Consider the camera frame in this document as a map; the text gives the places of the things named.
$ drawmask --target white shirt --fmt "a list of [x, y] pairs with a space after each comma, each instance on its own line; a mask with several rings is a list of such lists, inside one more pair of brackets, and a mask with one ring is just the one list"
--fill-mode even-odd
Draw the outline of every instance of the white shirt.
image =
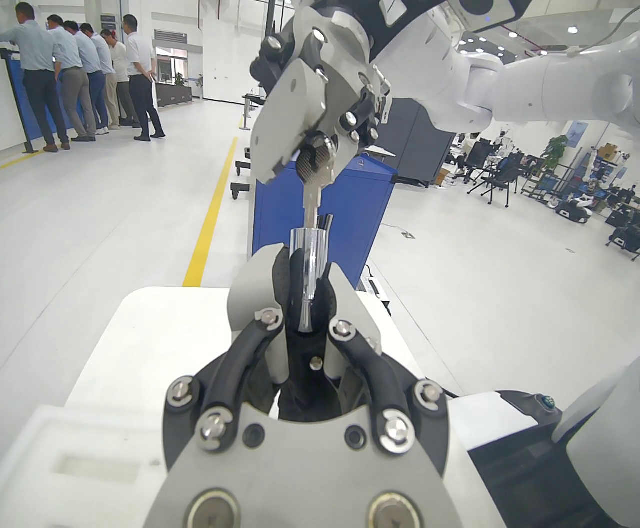
[[65, 28], [58, 26], [55, 29], [50, 30], [54, 40], [58, 43], [60, 53], [62, 53], [62, 69], [67, 68], [82, 68], [82, 61], [80, 60], [80, 52], [78, 50], [78, 44], [71, 33], [65, 31]]
[[460, 149], [462, 155], [467, 157], [479, 139], [480, 138], [472, 139], [471, 137], [465, 138], [464, 143], [462, 143], [462, 148]]
[[139, 62], [145, 72], [150, 72], [152, 57], [155, 57], [155, 54], [151, 51], [151, 46], [144, 37], [137, 31], [131, 33], [127, 39], [127, 73], [129, 77], [142, 75], [133, 65], [134, 62]]
[[88, 74], [94, 74], [100, 72], [100, 57], [98, 57], [98, 50], [95, 48], [91, 39], [86, 36], [82, 31], [78, 31], [74, 37], [78, 44], [78, 51], [80, 52], [80, 60], [84, 71]]
[[95, 48], [100, 58], [100, 70], [103, 74], [114, 74], [116, 70], [111, 64], [111, 53], [109, 52], [109, 44], [98, 33], [94, 33], [91, 40], [95, 44]]
[[11, 28], [0, 34], [0, 42], [15, 42], [20, 48], [20, 65], [23, 70], [53, 71], [53, 59], [62, 60], [60, 47], [48, 31], [42, 29], [35, 20]]
[[127, 75], [127, 47], [122, 42], [116, 42], [114, 47], [109, 46], [113, 68], [116, 70], [116, 77], [119, 83], [128, 83]]

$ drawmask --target yellow floor line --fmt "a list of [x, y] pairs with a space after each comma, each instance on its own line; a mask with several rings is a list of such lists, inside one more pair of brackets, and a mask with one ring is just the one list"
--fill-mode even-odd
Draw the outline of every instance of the yellow floor line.
[[24, 161], [25, 159], [29, 159], [30, 157], [37, 156], [38, 154], [42, 154], [42, 152], [44, 152], [44, 151], [40, 150], [38, 152], [34, 152], [33, 154], [25, 154], [24, 156], [19, 157], [18, 159], [14, 159], [13, 161], [5, 163], [4, 165], [0, 165], [0, 170], [6, 169], [7, 167], [10, 167], [11, 165], [15, 165], [17, 163], [20, 163], [21, 161]]
[[216, 228], [216, 222], [218, 221], [218, 214], [220, 213], [220, 205], [222, 204], [222, 196], [227, 188], [227, 180], [229, 178], [229, 171], [231, 170], [231, 164], [234, 160], [236, 153], [236, 145], [238, 138], [234, 138], [227, 154], [227, 160], [220, 173], [220, 179], [216, 190], [211, 198], [211, 204], [207, 211], [207, 216], [202, 224], [200, 230], [200, 236], [196, 243], [196, 248], [193, 250], [193, 256], [187, 269], [187, 275], [184, 277], [182, 285], [184, 287], [199, 288], [202, 283], [202, 275], [204, 274], [204, 267], [207, 265], [207, 258], [209, 257], [209, 249], [211, 248], [211, 240], [213, 238], [213, 232]]

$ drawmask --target air vent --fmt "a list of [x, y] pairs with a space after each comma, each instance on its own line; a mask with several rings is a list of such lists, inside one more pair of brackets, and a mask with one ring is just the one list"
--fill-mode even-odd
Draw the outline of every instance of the air vent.
[[156, 40], [163, 40], [165, 42], [175, 42], [177, 44], [187, 44], [187, 34], [174, 33], [173, 31], [156, 30]]

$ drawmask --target ceiling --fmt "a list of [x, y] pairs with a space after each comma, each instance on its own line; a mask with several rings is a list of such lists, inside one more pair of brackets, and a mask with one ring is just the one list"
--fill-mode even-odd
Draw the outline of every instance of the ceiling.
[[[480, 37], [486, 38], [486, 42], [480, 41]], [[506, 49], [498, 49], [499, 45], [500, 44], [491, 42], [491, 40], [489, 40], [488, 38], [488, 35], [475, 35], [473, 33], [470, 33], [469, 31], [465, 31], [462, 34], [462, 38], [460, 39], [460, 43], [458, 44], [457, 48], [459, 52], [467, 51], [469, 53], [478, 52], [477, 50], [481, 49], [486, 53], [490, 53], [491, 55], [496, 55], [496, 57], [499, 57], [503, 64], [510, 64], [512, 62], [515, 62], [515, 55], [510, 51], [507, 51]]]
[[[541, 50], [553, 52], [569, 46], [593, 44], [615, 28], [611, 20], [617, 22], [629, 8], [638, 5], [640, 0], [533, 0], [520, 20], [484, 31], [479, 36], [496, 46], [503, 46], [520, 60], [537, 55]], [[632, 22], [623, 23], [612, 41], [640, 30], [640, 12], [629, 20]], [[567, 32], [570, 26], [577, 26], [578, 33]], [[510, 31], [520, 36], [510, 38]]]

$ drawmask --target blue cabinet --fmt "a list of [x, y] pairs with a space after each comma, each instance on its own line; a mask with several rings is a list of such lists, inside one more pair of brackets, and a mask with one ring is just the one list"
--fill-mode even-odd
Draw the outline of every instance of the blue cabinet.
[[[396, 169], [358, 156], [322, 193], [319, 214], [334, 215], [329, 261], [342, 268], [353, 287], [367, 262], [396, 176]], [[291, 229], [303, 225], [302, 187], [293, 163], [268, 185], [256, 184], [252, 253], [269, 244], [289, 245]]]

